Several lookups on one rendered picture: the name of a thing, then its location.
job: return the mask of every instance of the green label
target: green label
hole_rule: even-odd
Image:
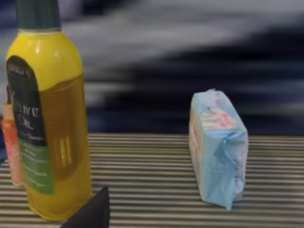
[[[42,194],[53,194],[51,166],[35,73],[27,62],[18,56],[8,59],[6,71],[25,183]]]

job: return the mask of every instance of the light blue plastic wrapper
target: light blue plastic wrapper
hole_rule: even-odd
[[[203,201],[225,207],[242,199],[248,133],[230,100],[214,89],[194,94],[189,148]]]

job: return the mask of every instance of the table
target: table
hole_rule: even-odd
[[[244,198],[200,200],[185,135],[89,135],[94,192],[109,186],[112,228],[303,228],[304,138],[250,137]],[[0,228],[58,228],[27,207],[0,166]]]

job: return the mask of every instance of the bottle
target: bottle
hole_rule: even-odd
[[[64,220],[92,196],[81,59],[57,0],[16,0],[6,72],[29,207]]]
[[[17,130],[14,120],[13,107],[10,99],[9,86],[7,86],[8,99],[3,102],[3,119],[1,121],[4,135],[5,149],[9,162],[9,171],[11,181],[16,187],[22,187],[24,184],[21,157],[17,139]]]

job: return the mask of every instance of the small orange bottle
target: small orange bottle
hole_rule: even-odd
[[[6,153],[9,161],[11,180],[15,186],[21,187],[24,185],[22,162],[19,153],[17,130],[8,86],[7,91],[8,100],[2,104],[3,120],[1,121],[1,125],[4,135]]]

